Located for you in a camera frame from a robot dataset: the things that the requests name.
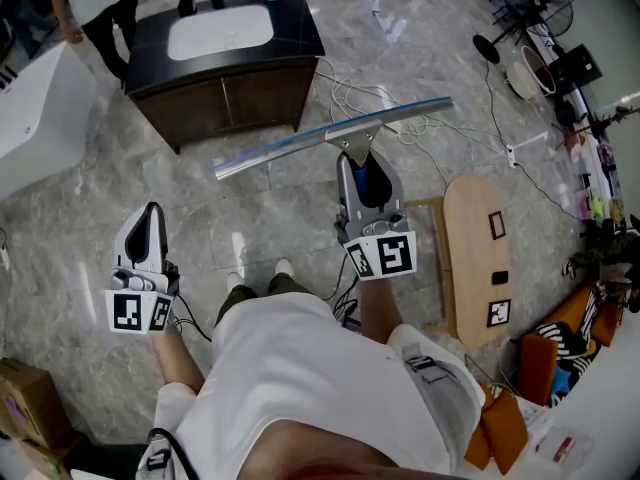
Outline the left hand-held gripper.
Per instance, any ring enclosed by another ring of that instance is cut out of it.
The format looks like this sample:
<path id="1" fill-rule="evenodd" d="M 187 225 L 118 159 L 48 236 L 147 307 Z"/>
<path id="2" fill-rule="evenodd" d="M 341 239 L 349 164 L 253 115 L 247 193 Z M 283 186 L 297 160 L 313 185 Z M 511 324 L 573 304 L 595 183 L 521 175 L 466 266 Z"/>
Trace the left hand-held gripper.
<path id="1" fill-rule="evenodd" d="M 124 222 L 115 237 L 115 268 L 105 291 L 112 332 L 147 335 L 165 330 L 180 279 L 175 266 L 164 272 L 167 253 L 164 212 L 156 202 L 147 203 Z"/>

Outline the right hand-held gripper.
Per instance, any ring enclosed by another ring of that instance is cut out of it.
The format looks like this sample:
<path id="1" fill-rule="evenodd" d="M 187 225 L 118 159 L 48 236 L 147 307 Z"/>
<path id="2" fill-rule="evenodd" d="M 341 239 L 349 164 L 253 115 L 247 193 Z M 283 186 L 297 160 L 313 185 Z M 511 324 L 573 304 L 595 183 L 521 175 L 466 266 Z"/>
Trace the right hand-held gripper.
<path id="1" fill-rule="evenodd" d="M 337 159 L 341 211 L 336 217 L 338 241 L 361 281 L 410 273 L 417 268 L 416 233 L 409 229 L 402 182 L 377 151 L 366 160 L 366 206 L 356 183 L 360 167 L 345 152 Z"/>

